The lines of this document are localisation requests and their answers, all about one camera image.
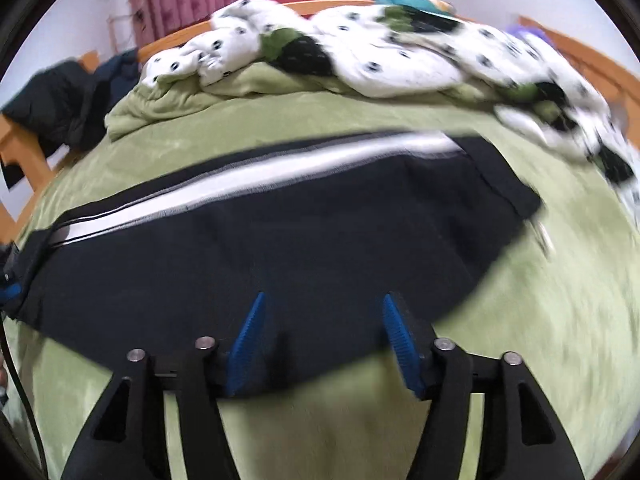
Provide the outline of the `black pants with white stripe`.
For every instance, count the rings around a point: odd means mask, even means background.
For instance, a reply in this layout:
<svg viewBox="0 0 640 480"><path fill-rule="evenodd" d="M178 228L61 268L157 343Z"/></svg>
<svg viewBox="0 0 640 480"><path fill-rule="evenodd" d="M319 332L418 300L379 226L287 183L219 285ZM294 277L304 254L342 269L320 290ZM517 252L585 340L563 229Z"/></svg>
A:
<svg viewBox="0 0 640 480"><path fill-rule="evenodd" d="M382 348L390 292L447 315L541 204L480 136L273 144L64 212L29 235L3 310L111 370L142 349L169 373L201 336L229 351L263 292L239 394L278 391Z"/></svg>

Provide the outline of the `green fleece blanket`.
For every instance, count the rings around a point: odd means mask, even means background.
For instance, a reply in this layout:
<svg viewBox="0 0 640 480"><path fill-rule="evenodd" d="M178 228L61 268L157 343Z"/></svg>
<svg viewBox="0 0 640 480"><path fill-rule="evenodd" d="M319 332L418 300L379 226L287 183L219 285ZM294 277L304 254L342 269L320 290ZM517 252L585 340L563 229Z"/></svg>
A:
<svg viewBox="0 0 640 480"><path fill-rule="evenodd" d="M487 107L371 101L255 64L134 90L47 186L18 240L6 332L58 478L133 348L228 350L266 325L221 405L245 479L400 479L427 405L386 348L382 300L469 352L518 352L587 477L639 413L639 230L589 162Z"/></svg>

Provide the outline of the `white floral quilt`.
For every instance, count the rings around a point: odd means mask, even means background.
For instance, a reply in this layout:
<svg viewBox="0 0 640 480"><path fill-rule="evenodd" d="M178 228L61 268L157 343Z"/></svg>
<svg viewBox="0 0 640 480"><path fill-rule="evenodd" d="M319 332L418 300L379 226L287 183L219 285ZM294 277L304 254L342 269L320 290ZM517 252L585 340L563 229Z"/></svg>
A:
<svg viewBox="0 0 640 480"><path fill-rule="evenodd" d="M485 24L408 6L336 6L303 18L272 0L238 0L209 30L146 62L148 87L198 77L216 84L262 61L294 75L334 77L369 99L455 91L494 101L503 125L571 162L592 162L632 216L639 154L614 108L560 53Z"/></svg>

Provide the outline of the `purple cloth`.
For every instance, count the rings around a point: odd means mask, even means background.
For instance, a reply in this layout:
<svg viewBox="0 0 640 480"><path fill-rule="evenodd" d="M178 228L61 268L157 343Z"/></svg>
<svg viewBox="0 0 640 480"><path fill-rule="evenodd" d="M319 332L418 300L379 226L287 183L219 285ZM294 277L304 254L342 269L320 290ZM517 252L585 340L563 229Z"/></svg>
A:
<svg viewBox="0 0 640 480"><path fill-rule="evenodd" d="M544 41L546 44L554 48L553 41L548 37L548 35L537 26L526 26L522 24L512 24L506 28L506 33L510 34L518 39L523 41L526 40L528 36L536 36L540 40Z"/></svg>

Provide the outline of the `teal patterned pillow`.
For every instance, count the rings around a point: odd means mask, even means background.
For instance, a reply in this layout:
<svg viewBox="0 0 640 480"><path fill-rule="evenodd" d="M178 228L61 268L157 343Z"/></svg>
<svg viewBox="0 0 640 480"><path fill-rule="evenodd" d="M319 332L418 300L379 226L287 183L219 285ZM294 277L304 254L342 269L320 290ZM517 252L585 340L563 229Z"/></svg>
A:
<svg viewBox="0 0 640 480"><path fill-rule="evenodd" d="M424 12L439 13L445 15L456 14L454 6L444 0L374 0L378 4L388 6L408 6Z"/></svg>

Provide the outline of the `wooden bed frame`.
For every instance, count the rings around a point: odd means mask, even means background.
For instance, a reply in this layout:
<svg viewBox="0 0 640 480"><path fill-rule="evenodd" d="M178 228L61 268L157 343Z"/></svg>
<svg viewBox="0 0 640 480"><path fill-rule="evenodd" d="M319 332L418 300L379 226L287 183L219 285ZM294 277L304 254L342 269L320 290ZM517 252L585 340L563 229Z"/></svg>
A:
<svg viewBox="0 0 640 480"><path fill-rule="evenodd" d="M532 18L520 15L518 24L542 30L582 76L586 77L606 98L622 104L624 111L631 119L628 138L633 144L639 143L639 78L637 75L592 47L565 36L562 32L550 29ZM209 30L209 24L206 21L179 29L140 48L138 59L144 63L155 53L182 46L206 30ZM13 218L6 208L1 209L1 240L3 243L17 239L17 235L21 233L32 215L43 190L61 168L70 165L74 158L73 154L67 154L56 165L50 166L41 151L35 133L6 116L1 118L1 160L7 165L17 164L20 166L32 188L32 197L17 218Z"/></svg>

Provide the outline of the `black jacket on bed frame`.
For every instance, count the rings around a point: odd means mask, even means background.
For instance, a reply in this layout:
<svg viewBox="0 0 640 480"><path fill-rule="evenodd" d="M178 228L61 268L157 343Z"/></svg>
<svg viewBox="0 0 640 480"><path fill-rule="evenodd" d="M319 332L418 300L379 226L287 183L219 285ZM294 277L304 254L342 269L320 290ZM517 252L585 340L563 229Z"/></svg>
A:
<svg viewBox="0 0 640 480"><path fill-rule="evenodd" d="M63 145L85 152L105 136L110 93L107 81L70 60L32 76L2 113L35 133L47 157Z"/></svg>

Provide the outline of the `navy garment on frame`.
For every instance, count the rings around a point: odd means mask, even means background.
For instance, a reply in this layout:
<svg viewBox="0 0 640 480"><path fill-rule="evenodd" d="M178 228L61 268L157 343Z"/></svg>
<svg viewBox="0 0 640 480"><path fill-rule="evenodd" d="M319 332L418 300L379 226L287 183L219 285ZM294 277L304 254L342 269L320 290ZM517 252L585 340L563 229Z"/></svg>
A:
<svg viewBox="0 0 640 480"><path fill-rule="evenodd" d="M110 112L139 81L141 65L138 60L138 49L134 48L114 55L99 65L94 74L108 87L106 110Z"/></svg>

